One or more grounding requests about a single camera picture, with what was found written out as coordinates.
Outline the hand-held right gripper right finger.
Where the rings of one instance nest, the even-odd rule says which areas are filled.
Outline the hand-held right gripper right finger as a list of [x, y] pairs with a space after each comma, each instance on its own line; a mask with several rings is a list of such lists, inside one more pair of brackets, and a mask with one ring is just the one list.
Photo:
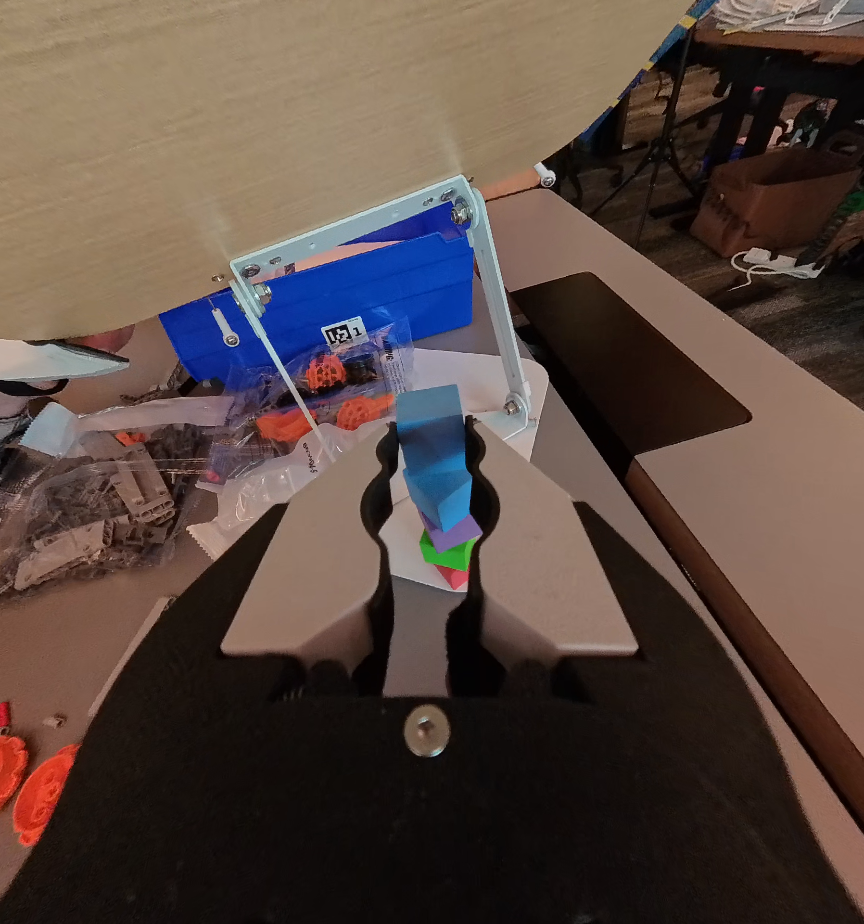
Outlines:
[[471, 512], [483, 529], [446, 625], [451, 695], [495, 695], [528, 664], [552, 676], [638, 641], [576, 502], [484, 422], [465, 422]]

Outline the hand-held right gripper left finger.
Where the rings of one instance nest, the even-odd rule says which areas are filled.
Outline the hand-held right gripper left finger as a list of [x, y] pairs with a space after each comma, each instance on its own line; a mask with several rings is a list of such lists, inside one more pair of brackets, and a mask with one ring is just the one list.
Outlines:
[[392, 515], [396, 426], [383, 424], [285, 506], [221, 642], [224, 655], [280, 655], [305, 669], [342, 665], [380, 695], [394, 607], [380, 530]]

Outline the purple foam block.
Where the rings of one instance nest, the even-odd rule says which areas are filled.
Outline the purple foam block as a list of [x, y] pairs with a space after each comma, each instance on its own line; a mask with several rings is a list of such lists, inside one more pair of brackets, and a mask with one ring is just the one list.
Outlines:
[[420, 518], [425, 527], [426, 534], [437, 553], [444, 553], [454, 547], [464, 544], [472, 539], [479, 539], [483, 530], [472, 514], [468, 514], [450, 529], [442, 529], [419, 511]]

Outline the green foam block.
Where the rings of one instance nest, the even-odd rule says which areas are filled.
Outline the green foam block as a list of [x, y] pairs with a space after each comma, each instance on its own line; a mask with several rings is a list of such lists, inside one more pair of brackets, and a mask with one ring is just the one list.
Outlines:
[[477, 538], [468, 539], [444, 552], [438, 552], [432, 542], [430, 533], [425, 529], [419, 540], [419, 548], [423, 559], [431, 565], [456, 571], [468, 571], [472, 557], [472, 549], [476, 542]]

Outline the blue foam block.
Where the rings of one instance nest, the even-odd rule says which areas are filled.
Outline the blue foam block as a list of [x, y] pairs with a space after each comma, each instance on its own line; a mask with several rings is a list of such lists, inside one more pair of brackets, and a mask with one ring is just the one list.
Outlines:
[[466, 469], [464, 415], [458, 386], [405, 391], [396, 398], [396, 427], [412, 475]]
[[441, 531], [470, 514], [472, 476], [466, 468], [405, 468], [404, 481], [418, 510]]

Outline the grey desk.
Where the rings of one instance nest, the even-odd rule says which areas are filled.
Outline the grey desk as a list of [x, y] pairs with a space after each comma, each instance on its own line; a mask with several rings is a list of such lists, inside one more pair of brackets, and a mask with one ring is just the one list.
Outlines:
[[[751, 422], [636, 457], [726, 581], [864, 757], [864, 412], [767, 346], [558, 196], [526, 191], [487, 211], [509, 291], [592, 272], [747, 408]], [[548, 391], [532, 461], [588, 502], [726, 643], [700, 594], [600, 461], [593, 438]], [[81, 740], [89, 706], [161, 597], [210, 564], [180, 536], [155, 568], [43, 590], [0, 611], [0, 702], [32, 763]], [[397, 579], [420, 614], [397, 629], [388, 689], [443, 692], [444, 629], [457, 595]], [[822, 768], [738, 664], [791, 771], [809, 820], [864, 909], [864, 836]], [[58, 730], [43, 720], [61, 713]], [[0, 814], [0, 893], [26, 851]]]

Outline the crinkled bag of orange gears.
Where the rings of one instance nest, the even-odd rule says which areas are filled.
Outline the crinkled bag of orange gears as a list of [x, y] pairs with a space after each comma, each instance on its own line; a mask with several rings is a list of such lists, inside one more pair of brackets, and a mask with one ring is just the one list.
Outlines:
[[345, 346], [312, 347], [274, 367], [232, 368], [225, 429], [213, 439], [198, 487], [217, 511], [187, 528], [210, 560], [219, 558], [269, 509], [289, 502], [332, 463], [395, 418], [410, 390], [414, 341], [405, 319]]

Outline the clear bag of mixed parts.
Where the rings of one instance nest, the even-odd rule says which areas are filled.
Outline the clear bag of mixed parts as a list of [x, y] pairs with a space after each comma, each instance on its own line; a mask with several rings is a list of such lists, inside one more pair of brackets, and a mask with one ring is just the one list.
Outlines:
[[228, 410], [218, 397], [42, 410], [0, 473], [0, 603], [162, 564]]

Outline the long grey beam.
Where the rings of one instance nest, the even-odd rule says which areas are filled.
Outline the long grey beam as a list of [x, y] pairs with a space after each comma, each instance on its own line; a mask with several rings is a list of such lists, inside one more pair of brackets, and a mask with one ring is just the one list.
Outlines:
[[90, 720], [93, 720], [98, 712], [100, 711], [103, 701], [106, 699], [110, 691], [113, 689], [116, 681], [126, 667], [126, 664], [130, 661], [133, 655], [136, 653], [144, 639], [147, 637], [149, 632], [154, 628], [154, 626], [159, 621], [163, 613], [174, 603], [175, 597], [161, 597], [159, 598], [153, 607], [151, 608], [148, 616], [145, 618], [141, 626], [139, 627], [135, 636], [129, 641], [124, 653], [118, 660], [117, 664], [113, 668], [112, 672], [107, 677], [106, 681], [102, 685], [99, 694], [96, 699], [93, 700], [89, 706], [87, 716]]

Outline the blue box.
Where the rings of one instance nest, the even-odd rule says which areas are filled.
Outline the blue box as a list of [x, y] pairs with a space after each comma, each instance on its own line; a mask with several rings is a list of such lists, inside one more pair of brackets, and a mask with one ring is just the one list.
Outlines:
[[[266, 283], [271, 299], [261, 323], [283, 363], [312, 347], [345, 346], [407, 320], [413, 339], [472, 323], [472, 247], [451, 204], [357, 238], [339, 260]], [[221, 339], [211, 310], [219, 308], [240, 337], [237, 348]], [[273, 367], [229, 288], [170, 309], [160, 321], [172, 348], [197, 381], [225, 383], [234, 367]]]

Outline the white power strip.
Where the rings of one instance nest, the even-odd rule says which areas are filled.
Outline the white power strip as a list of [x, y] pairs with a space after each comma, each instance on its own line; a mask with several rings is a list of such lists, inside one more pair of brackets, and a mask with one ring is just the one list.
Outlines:
[[734, 254], [730, 265], [741, 272], [751, 284], [754, 277], [785, 276], [796, 280], [813, 280], [820, 276], [826, 265], [820, 261], [798, 263], [792, 256], [773, 253], [765, 248], [749, 248]]

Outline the brown cardboard box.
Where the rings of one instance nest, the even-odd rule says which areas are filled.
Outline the brown cardboard box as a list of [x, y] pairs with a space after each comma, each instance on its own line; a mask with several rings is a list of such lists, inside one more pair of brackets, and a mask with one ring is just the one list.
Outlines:
[[805, 245], [823, 229], [861, 174], [864, 136], [835, 133], [715, 167], [689, 233], [716, 255]]

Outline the black tripod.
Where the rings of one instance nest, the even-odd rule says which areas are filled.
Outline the black tripod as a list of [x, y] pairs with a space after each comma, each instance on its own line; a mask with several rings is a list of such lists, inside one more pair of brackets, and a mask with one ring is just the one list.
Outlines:
[[664, 216], [677, 215], [681, 211], [692, 208], [698, 202], [698, 190], [696, 184], [683, 171], [680, 165], [680, 159], [676, 151], [676, 121], [678, 105], [680, 100], [681, 89], [684, 83], [685, 74], [688, 67], [689, 52], [692, 45], [694, 27], [691, 26], [685, 33], [685, 36], [679, 41], [679, 56], [674, 59], [675, 63], [669, 68], [671, 71], [672, 82], [669, 92], [669, 99], [664, 110], [664, 121], [660, 133], [648, 143], [646, 153], [632, 172], [622, 179], [621, 183], [609, 195], [596, 206], [589, 217], [596, 218], [599, 213], [611, 202], [618, 197], [635, 179], [637, 179], [646, 169], [650, 169], [646, 196], [642, 207], [642, 212], [638, 219], [632, 247], [637, 249], [643, 235], [647, 218], [652, 211], [652, 202], [657, 187], [662, 167], [668, 167], [676, 179], [679, 180], [684, 191], [688, 193], [686, 206], [676, 211], [665, 211]]

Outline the white crossbar bracket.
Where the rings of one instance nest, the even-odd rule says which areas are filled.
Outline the white crossbar bracket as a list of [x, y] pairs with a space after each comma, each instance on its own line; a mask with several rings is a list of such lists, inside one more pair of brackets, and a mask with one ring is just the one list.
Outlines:
[[232, 259], [229, 265], [233, 275], [230, 280], [233, 298], [248, 320], [259, 320], [266, 306], [256, 287], [262, 284], [263, 272], [267, 269], [317, 256], [415, 215], [426, 214], [447, 202], [457, 209], [459, 226], [474, 229], [482, 224], [485, 204], [481, 191], [463, 175], [442, 180]]

